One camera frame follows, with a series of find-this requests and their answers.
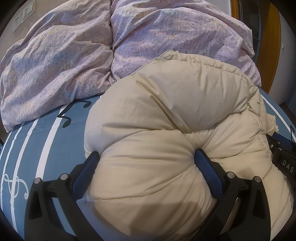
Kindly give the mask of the beige quilted down jacket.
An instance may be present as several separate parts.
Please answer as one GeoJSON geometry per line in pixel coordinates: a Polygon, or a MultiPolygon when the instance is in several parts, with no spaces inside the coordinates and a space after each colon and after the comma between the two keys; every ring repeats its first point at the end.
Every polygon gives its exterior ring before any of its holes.
{"type": "Polygon", "coordinates": [[[100,161],[83,212],[105,240],[188,240],[216,204],[194,154],[239,178],[262,178],[276,236],[293,193],[272,163],[278,131],[237,67],[168,51],[112,85],[89,111],[85,154],[100,161]]]}

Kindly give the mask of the blue white striped bed sheet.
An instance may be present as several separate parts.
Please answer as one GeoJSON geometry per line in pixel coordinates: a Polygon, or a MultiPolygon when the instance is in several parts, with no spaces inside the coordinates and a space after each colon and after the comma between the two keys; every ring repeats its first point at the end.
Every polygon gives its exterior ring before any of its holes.
{"type": "MultiPolygon", "coordinates": [[[[266,112],[276,117],[279,134],[291,140],[295,126],[262,89],[266,112]]],[[[65,105],[44,116],[17,125],[1,145],[1,209],[11,227],[24,238],[25,210],[35,178],[56,180],[85,161],[84,130],[89,110],[99,95],[65,105]]],[[[96,219],[91,199],[77,204],[103,240],[157,240],[155,235],[128,236],[96,219]]]]}

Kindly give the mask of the lilac floral duvet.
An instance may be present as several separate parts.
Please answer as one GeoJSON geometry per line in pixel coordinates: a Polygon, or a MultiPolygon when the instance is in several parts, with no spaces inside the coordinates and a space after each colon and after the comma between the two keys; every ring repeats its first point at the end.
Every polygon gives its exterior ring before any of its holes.
{"type": "Polygon", "coordinates": [[[207,1],[67,1],[1,60],[4,129],[103,93],[169,50],[234,65],[261,86],[252,31],[207,1]]]}

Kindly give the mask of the wooden door frame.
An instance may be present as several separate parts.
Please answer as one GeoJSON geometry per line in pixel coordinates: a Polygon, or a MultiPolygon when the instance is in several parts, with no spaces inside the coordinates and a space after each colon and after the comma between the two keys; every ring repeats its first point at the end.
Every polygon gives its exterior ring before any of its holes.
{"type": "Polygon", "coordinates": [[[280,14],[271,1],[232,0],[230,6],[231,16],[252,30],[252,60],[261,76],[261,88],[269,93],[280,58],[280,14]]]}

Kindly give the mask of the white wall socket switch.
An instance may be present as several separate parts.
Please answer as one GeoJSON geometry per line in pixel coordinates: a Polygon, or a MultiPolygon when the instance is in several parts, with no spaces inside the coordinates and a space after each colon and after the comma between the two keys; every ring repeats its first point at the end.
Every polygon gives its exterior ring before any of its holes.
{"type": "Polygon", "coordinates": [[[13,19],[13,33],[36,11],[36,1],[29,3],[23,10],[13,19]]]}

